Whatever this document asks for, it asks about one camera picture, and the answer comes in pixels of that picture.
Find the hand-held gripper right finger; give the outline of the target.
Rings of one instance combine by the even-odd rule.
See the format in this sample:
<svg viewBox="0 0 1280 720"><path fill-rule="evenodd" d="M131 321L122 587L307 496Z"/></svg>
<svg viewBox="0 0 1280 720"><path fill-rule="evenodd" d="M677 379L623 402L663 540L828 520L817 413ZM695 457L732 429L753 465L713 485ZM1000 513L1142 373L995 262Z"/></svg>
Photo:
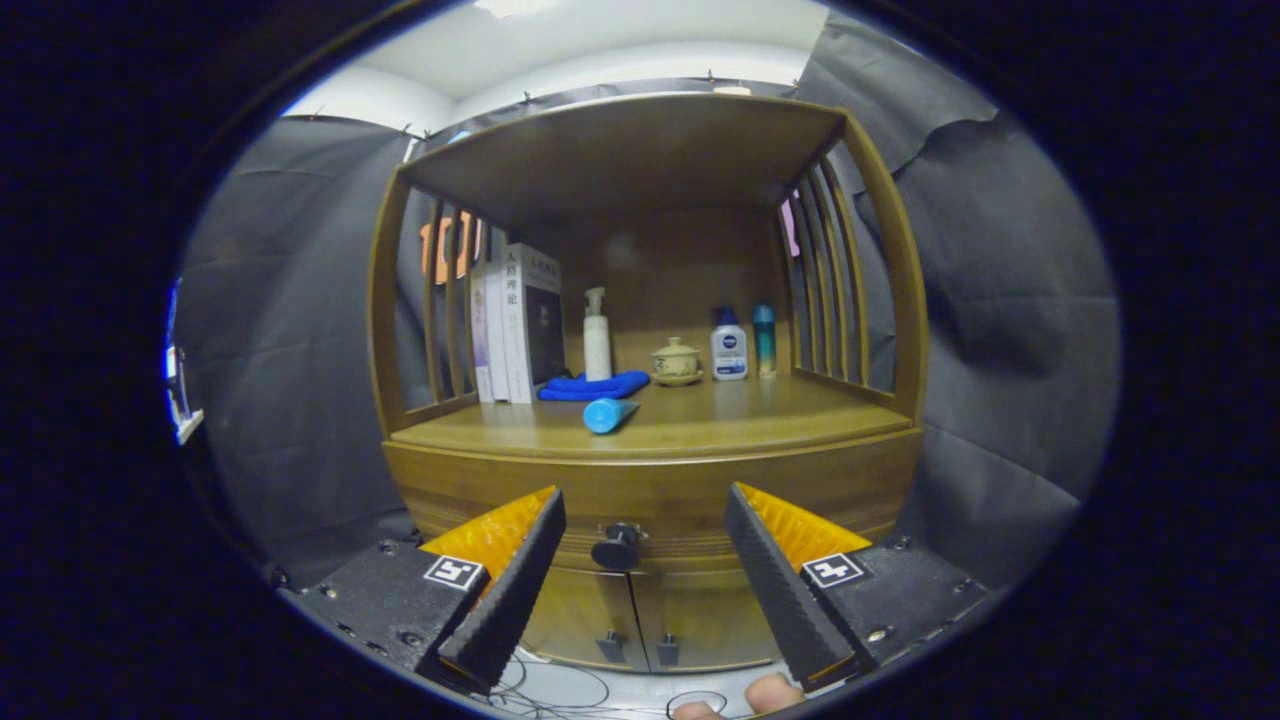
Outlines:
<svg viewBox="0 0 1280 720"><path fill-rule="evenodd" d="M730 487L724 527L776 646L806 692L929 644L989 594L910 536L872 542L744 483Z"/></svg>

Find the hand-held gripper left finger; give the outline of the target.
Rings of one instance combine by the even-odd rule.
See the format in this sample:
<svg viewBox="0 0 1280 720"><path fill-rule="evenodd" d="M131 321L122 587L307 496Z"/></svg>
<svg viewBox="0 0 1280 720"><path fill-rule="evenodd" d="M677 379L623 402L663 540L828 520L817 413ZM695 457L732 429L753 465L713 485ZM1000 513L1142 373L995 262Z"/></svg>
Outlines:
<svg viewBox="0 0 1280 720"><path fill-rule="evenodd" d="M431 539L384 537L280 591L348 644L462 694L489 694L529 625L566 529L548 486Z"/></svg>

